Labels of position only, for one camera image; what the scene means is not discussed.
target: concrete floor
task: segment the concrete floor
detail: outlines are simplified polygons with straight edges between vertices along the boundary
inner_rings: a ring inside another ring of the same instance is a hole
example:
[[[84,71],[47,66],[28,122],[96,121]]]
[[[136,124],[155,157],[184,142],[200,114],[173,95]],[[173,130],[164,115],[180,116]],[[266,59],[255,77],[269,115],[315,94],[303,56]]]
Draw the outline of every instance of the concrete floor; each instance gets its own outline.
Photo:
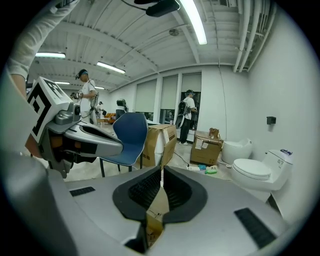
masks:
[[[105,124],[103,129],[106,132],[114,134],[113,127],[110,124]],[[190,164],[191,148],[192,148],[191,144],[179,145],[179,142],[177,141],[174,152],[179,156],[181,156],[184,159],[184,161]],[[167,165],[185,169],[187,167],[187,164],[176,154],[173,154],[172,159],[169,161]],[[48,166],[47,161],[39,158],[37,158],[37,160],[43,163],[45,167]],[[218,165],[218,172],[215,174],[207,175],[207,176],[220,178],[224,180],[231,180],[230,170],[226,168],[223,164],[218,163],[217,165]],[[103,167],[104,167],[104,173],[106,177],[127,173],[129,171],[127,166],[120,166],[120,173],[119,173],[118,166],[116,164],[106,162],[106,161],[103,161]],[[133,165],[132,171],[134,171],[135,168],[136,169],[140,168],[139,163],[135,163]],[[97,158],[93,163],[89,163],[89,162],[74,163],[72,169],[70,170],[70,172],[68,173],[64,181],[65,182],[81,181],[81,180],[95,179],[95,178],[101,178],[101,177],[102,177],[102,174],[100,169],[100,161],[99,161],[99,158]]]

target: white toilet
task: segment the white toilet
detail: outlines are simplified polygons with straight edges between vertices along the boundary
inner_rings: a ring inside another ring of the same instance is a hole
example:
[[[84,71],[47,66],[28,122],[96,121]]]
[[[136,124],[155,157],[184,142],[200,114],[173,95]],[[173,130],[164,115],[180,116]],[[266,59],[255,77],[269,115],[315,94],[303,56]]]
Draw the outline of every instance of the white toilet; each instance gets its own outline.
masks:
[[[290,176],[293,159],[280,150],[269,150],[262,162],[236,159],[232,164],[232,180],[258,199],[266,202],[271,191],[281,189]]]
[[[252,141],[248,138],[239,142],[225,141],[223,143],[221,159],[232,165],[236,159],[248,159],[252,152]]]

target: toilet base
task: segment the toilet base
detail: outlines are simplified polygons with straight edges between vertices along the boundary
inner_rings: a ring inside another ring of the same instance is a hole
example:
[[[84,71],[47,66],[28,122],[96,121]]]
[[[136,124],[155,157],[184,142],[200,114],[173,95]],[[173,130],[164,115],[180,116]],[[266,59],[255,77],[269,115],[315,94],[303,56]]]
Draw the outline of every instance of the toilet base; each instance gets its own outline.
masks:
[[[243,186],[241,188],[244,189],[245,191],[248,191],[251,195],[253,195],[254,197],[260,199],[264,203],[268,200],[268,198],[271,195],[270,191],[259,191],[259,190],[245,188]]]

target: black wall-mounted box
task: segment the black wall-mounted box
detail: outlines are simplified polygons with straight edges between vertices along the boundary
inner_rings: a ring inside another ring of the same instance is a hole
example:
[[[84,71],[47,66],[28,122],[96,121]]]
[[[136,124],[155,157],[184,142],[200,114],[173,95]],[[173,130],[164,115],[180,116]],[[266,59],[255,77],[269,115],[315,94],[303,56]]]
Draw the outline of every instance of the black wall-mounted box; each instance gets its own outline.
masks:
[[[266,117],[266,124],[267,125],[274,125],[276,123],[276,118],[274,116],[267,116]]]

